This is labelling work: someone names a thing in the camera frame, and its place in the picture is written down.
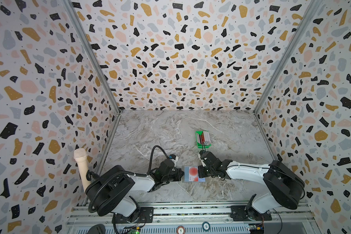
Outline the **white red-dot credit card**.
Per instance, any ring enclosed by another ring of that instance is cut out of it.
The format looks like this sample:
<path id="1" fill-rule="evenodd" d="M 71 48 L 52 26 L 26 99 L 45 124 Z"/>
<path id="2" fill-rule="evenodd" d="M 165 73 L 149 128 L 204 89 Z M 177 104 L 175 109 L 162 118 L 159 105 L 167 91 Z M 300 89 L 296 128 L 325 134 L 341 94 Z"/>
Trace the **white red-dot credit card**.
<path id="1" fill-rule="evenodd" d="M 199 174 L 198 168 L 196 166 L 185 166 L 185 182 L 198 182 L 199 181 Z"/>

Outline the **grey card holder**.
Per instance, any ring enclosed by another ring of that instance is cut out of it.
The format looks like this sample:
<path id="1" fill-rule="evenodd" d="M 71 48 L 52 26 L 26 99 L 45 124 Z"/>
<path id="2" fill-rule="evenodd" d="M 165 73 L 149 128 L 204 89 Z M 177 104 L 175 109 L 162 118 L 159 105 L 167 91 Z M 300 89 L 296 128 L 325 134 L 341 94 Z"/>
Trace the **grey card holder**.
<path id="1" fill-rule="evenodd" d="M 183 166 L 183 182 L 205 182 L 205 178 L 199 177 L 199 169 L 197 166 Z"/>

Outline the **green card tray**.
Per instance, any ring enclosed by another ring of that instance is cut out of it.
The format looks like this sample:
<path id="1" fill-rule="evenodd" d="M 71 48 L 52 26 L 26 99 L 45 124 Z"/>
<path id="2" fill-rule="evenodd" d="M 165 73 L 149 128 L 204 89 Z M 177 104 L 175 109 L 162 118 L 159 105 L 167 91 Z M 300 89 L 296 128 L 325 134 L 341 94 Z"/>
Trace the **green card tray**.
<path id="1" fill-rule="evenodd" d="M 196 131 L 196 144 L 199 149 L 208 149 L 212 145 L 208 131 Z"/>

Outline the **cards stack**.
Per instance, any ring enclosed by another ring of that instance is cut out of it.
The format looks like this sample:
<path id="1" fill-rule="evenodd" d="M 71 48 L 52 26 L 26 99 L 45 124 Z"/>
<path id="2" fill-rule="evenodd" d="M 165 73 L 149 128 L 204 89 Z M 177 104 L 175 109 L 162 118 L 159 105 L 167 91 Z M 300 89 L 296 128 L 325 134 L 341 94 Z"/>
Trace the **cards stack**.
<path id="1" fill-rule="evenodd" d="M 211 145 L 212 142 L 211 142 L 210 134 L 208 131 L 203 131 L 200 136 L 201 136 L 200 142 L 202 145 L 204 145 L 204 146 Z"/>

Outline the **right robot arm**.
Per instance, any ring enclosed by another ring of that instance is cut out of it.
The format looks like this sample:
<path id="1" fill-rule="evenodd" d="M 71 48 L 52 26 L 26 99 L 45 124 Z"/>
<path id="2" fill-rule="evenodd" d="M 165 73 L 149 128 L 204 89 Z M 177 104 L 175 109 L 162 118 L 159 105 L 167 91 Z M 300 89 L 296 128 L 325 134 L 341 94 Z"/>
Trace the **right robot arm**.
<path id="1" fill-rule="evenodd" d="M 221 161 L 205 150 L 200 151 L 199 159 L 202 163 L 198 168 L 200 178 L 247 180 L 266 186 L 266 193 L 250 198 L 245 208 L 248 215 L 261 215 L 277 207 L 296 210 L 305 196 L 305 182 L 280 161 L 262 165 Z"/>

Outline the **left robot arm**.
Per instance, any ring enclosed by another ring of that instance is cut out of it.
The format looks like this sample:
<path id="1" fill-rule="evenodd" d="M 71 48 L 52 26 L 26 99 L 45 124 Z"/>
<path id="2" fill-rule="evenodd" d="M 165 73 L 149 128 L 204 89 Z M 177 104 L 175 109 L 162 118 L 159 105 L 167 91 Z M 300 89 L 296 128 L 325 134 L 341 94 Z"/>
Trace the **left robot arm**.
<path id="1" fill-rule="evenodd" d="M 181 181 L 184 175 L 172 159 L 165 159 L 158 168 L 150 167 L 146 174 L 126 171 L 120 165 L 103 175 L 88 170 L 82 177 L 89 183 L 85 188 L 90 200 L 88 211 L 99 216 L 111 212 L 124 217 L 136 215 L 139 205 L 128 195 L 130 192 L 154 192 L 171 182 Z"/>

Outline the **red round marker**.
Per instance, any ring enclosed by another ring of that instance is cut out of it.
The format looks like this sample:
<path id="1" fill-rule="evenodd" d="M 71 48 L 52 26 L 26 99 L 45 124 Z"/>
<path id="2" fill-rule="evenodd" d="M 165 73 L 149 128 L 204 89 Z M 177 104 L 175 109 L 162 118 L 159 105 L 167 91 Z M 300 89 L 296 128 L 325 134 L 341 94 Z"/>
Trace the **red round marker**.
<path id="1" fill-rule="evenodd" d="M 176 233 L 177 234 L 185 234 L 186 233 L 185 228 L 183 226 L 178 226 L 176 229 Z"/>

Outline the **green round marker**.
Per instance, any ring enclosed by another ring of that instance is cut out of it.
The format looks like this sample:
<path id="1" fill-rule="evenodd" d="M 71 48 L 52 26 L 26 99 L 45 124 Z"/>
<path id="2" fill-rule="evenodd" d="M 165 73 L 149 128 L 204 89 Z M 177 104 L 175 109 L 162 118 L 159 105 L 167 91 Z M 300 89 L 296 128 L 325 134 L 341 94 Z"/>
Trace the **green round marker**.
<path id="1" fill-rule="evenodd" d="M 203 229 L 203 231 L 205 231 L 205 232 L 210 231 L 210 229 L 211 229 L 210 223 L 209 223 L 209 222 L 203 222 L 203 224 L 202 224 L 202 229 Z"/>

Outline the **beige microphone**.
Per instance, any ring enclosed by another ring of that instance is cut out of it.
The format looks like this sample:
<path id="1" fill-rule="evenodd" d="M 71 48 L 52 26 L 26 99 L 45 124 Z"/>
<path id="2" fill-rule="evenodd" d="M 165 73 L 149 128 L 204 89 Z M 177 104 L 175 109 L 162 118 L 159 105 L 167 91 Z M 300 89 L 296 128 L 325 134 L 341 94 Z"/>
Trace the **beige microphone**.
<path id="1" fill-rule="evenodd" d="M 87 152 L 83 148 L 76 149 L 74 151 L 74 160 L 77 162 L 83 191 L 85 192 L 87 187 L 91 184 L 91 181 L 87 179 L 88 169 L 88 160 L 87 160 Z"/>

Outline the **aluminium mounting rail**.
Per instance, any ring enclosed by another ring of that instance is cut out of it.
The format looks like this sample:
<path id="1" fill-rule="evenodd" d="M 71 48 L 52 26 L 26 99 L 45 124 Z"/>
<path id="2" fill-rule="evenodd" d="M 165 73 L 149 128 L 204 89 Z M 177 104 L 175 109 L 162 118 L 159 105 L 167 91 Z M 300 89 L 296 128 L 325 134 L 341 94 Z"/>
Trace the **aluminium mounting rail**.
<path id="1" fill-rule="evenodd" d="M 271 221 L 233 221 L 231 206 L 246 205 L 244 202 L 175 202 L 141 203 L 141 207 L 153 207 L 152 223 L 116 224 L 113 214 L 98 216 L 86 207 L 75 207 L 66 224 L 66 234 L 176 234 L 178 226 L 186 234 L 319 234 L 321 231 L 305 203 L 294 211 L 278 207 L 270 210 Z M 211 229 L 203 231 L 203 222 Z"/>

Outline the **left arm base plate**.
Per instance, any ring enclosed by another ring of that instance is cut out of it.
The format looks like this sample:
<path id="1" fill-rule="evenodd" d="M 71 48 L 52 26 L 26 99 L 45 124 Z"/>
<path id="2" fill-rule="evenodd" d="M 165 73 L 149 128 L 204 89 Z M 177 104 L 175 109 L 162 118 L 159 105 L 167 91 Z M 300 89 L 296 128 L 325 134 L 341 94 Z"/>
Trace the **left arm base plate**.
<path id="1" fill-rule="evenodd" d="M 116 215 L 112 219 L 112 223 L 116 224 L 137 224 L 137 223 L 152 223 L 154 217 L 153 207 L 140 207 L 137 208 L 129 217 L 121 214 Z"/>

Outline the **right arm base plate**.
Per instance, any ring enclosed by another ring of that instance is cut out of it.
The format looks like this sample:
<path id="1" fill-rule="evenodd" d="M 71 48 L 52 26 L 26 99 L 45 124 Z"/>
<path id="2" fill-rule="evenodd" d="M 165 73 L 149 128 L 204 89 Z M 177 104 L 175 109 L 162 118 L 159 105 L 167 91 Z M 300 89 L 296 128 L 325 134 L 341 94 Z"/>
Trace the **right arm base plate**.
<path id="1" fill-rule="evenodd" d="M 272 216 L 269 212 L 259 213 L 253 208 L 244 205 L 231 206 L 230 217 L 233 221 L 271 221 Z"/>

